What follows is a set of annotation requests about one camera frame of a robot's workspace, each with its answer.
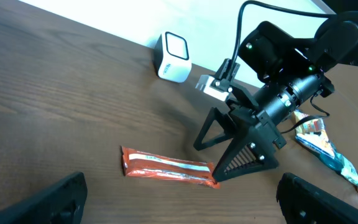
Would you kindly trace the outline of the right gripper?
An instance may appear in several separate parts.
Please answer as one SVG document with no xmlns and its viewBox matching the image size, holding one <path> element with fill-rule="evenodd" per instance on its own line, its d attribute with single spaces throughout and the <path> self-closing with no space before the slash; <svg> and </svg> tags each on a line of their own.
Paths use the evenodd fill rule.
<svg viewBox="0 0 358 224">
<path fill-rule="evenodd" d="M 309 68 L 285 67 L 252 96 L 242 86 L 235 87 L 235 97 L 226 101 L 227 114 L 210 109 L 193 147 L 200 151 L 232 140 L 213 171 L 217 182 L 278 167 L 273 145 L 280 149 L 286 140 L 277 125 L 307 99 L 334 92 L 323 72 Z"/>
</svg>

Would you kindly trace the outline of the red snack bar wrapper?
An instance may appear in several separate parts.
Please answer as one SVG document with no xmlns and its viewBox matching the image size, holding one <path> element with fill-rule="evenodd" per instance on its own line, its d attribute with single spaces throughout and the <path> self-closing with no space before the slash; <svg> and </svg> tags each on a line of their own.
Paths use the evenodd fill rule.
<svg viewBox="0 0 358 224">
<path fill-rule="evenodd" d="M 220 184 L 212 176 L 211 162 L 195 162 L 137 151 L 121 147 L 122 168 L 127 177 L 143 177 L 158 180 L 175 180 L 219 189 Z"/>
</svg>

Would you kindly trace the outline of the yellow snack bag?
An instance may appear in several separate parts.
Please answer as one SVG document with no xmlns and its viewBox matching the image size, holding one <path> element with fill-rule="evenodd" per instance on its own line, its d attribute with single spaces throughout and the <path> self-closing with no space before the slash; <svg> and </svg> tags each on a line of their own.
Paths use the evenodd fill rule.
<svg viewBox="0 0 358 224">
<path fill-rule="evenodd" d="M 312 119 L 295 128 L 295 139 L 308 149 L 335 158 L 335 150 L 329 141 L 323 119 Z"/>
</svg>

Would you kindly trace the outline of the teal wet wipes pack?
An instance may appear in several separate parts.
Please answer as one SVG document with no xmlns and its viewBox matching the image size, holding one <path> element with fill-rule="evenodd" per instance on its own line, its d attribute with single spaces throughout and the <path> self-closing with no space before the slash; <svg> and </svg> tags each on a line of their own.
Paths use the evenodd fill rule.
<svg viewBox="0 0 358 224">
<path fill-rule="evenodd" d="M 333 157 L 327 155 L 325 152 L 321 153 L 318 157 L 324 165 L 358 188 L 358 173 L 356 168 L 346 157 L 336 151 L 334 151 Z"/>
</svg>

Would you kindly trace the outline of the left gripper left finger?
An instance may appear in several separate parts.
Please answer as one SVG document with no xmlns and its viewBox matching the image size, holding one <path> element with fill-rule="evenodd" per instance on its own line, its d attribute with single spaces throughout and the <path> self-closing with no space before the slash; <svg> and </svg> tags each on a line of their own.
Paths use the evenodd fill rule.
<svg viewBox="0 0 358 224">
<path fill-rule="evenodd" d="M 35 195 L 0 211 L 0 224 L 80 223 L 88 188 L 85 175 L 74 172 Z"/>
</svg>

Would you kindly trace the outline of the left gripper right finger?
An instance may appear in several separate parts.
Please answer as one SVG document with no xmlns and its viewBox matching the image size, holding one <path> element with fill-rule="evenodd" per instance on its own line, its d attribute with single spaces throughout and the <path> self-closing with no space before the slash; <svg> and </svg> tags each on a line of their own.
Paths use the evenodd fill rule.
<svg viewBox="0 0 358 224">
<path fill-rule="evenodd" d="M 276 199 L 287 223 L 358 223 L 357 208 L 290 172 L 282 175 Z"/>
</svg>

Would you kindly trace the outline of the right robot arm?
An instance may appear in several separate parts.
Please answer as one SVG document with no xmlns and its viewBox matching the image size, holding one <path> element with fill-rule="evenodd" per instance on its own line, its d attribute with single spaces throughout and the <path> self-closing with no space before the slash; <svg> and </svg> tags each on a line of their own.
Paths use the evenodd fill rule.
<svg viewBox="0 0 358 224">
<path fill-rule="evenodd" d="M 239 65 L 229 58 L 197 83 L 229 108 L 227 113 L 212 108 L 194 143 L 200 151 L 229 142 L 213 171 L 217 182 L 278 166 L 275 151 L 286 143 L 278 125 L 305 101 L 333 93 L 327 71 L 338 64 L 358 66 L 358 11 L 330 15 L 311 39 L 296 39 L 262 22 L 237 55 L 264 84 L 256 93 L 234 82 Z"/>
</svg>

